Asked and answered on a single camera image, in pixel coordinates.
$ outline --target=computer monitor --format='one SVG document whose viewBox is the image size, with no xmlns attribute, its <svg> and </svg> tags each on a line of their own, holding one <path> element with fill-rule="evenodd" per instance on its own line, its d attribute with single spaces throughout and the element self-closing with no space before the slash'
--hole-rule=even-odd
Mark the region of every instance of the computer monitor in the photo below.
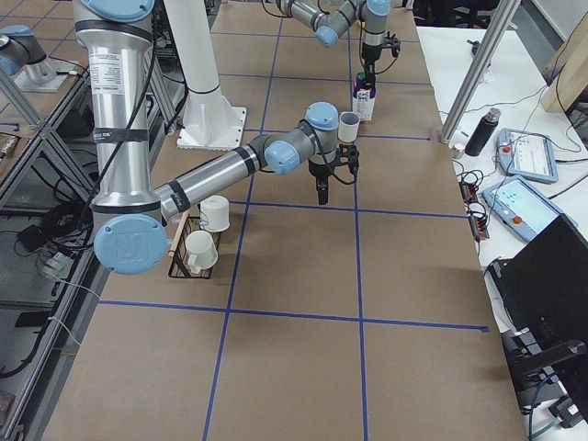
<svg viewBox="0 0 588 441">
<path fill-rule="evenodd" d="M 588 243 L 560 215 L 508 264 L 497 286 L 517 329 L 543 350 L 579 339 L 588 345 Z M 588 355 L 552 366 L 588 420 Z"/>
</svg>

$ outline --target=white cup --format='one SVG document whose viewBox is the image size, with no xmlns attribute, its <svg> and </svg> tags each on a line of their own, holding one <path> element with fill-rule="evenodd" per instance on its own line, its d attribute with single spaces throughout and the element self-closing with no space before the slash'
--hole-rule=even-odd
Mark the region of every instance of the white cup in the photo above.
<svg viewBox="0 0 588 441">
<path fill-rule="evenodd" d="M 341 112 L 339 117 L 339 133 L 338 137 L 343 142 L 353 142 L 357 138 L 357 130 L 359 129 L 359 121 L 361 118 L 356 112 Z"/>
<path fill-rule="evenodd" d="M 191 232 L 186 238 L 185 245 L 188 253 L 187 265 L 194 274 L 211 268 L 219 259 L 219 253 L 209 232 Z"/>
<path fill-rule="evenodd" d="M 200 228 L 207 232 L 224 232 L 229 228 L 229 200 L 214 195 L 200 202 Z"/>
</svg>

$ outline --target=brown table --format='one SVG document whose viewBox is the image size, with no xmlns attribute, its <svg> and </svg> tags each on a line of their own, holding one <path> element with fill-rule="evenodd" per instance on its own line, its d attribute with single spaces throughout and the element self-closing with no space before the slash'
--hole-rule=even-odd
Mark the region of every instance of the brown table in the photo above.
<svg viewBox="0 0 588 441">
<path fill-rule="evenodd" d="M 259 4 L 220 11 L 244 141 L 313 101 L 350 107 L 357 29 L 328 51 Z M 305 166 L 255 175 L 222 193 L 211 280 L 170 279 L 169 261 L 112 275 L 44 440 L 525 439 L 412 15 L 390 29 L 405 42 L 362 125 L 358 185 L 319 207 Z M 215 154 L 169 138 L 153 182 Z"/>
</svg>

